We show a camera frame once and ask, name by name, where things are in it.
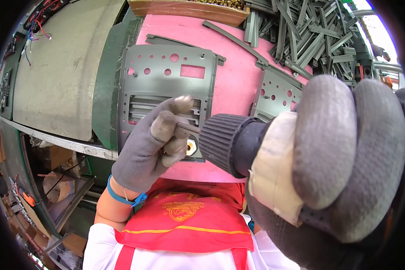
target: pink foam mat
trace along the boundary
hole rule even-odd
[[[224,66],[217,68],[211,114],[247,115],[249,106],[254,101],[262,69],[255,66],[256,57],[227,37],[203,26],[203,21],[203,19],[183,16],[147,15],[136,44],[147,44],[145,42],[147,34],[160,35],[209,49],[226,57],[227,61]],[[212,23],[243,40],[243,30],[217,22]],[[273,46],[272,43],[261,38],[258,43],[259,46],[255,50],[265,57],[270,64],[283,69],[289,75],[292,74],[289,68],[273,62],[273,57],[268,53]],[[312,74],[310,66],[305,69]],[[308,82],[302,76],[297,79],[304,84]],[[208,161],[205,163],[179,162],[169,168],[162,177],[198,182],[234,183],[245,181],[234,178]]]

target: hand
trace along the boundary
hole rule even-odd
[[[138,122],[112,167],[119,185],[147,192],[167,168],[186,156],[189,132],[176,123],[189,122],[177,114],[188,112],[193,104],[188,95],[168,99]]]
[[[405,177],[405,91],[396,95],[370,79],[351,93],[327,75],[314,77],[303,89],[292,181],[308,208],[328,212],[332,235],[306,223],[292,226],[245,189],[251,216],[301,267],[353,269],[378,245],[366,249],[348,243],[365,243],[372,232],[373,244],[382,242],[383,219]]]

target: red vest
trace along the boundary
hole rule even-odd
[[[115,237],[123,248],[115,270],[129,270],[135,248],[152,251],[211,253],[231,250],[237,270],[247,269],[254,251],[248,225],[231,205],[217,197],[165,192],[149,196]]]

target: gray work glove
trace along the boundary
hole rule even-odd
[[[129,190],[144,193],[166,170],[186,156],[189,132],[176,126],[194,102],[191,96],[165,100],[142,118],[127,138],[112,167],[115,181]]]
[[[311,211],[328,212],[331,234],[306,223],[292,226],[246,187],[251,216],[301,267],[359,269],[382,242],[386,213],[405,177],[405,90],[397,96],[371,79],[351,92],[328,75],[303,88],[292,181]]]

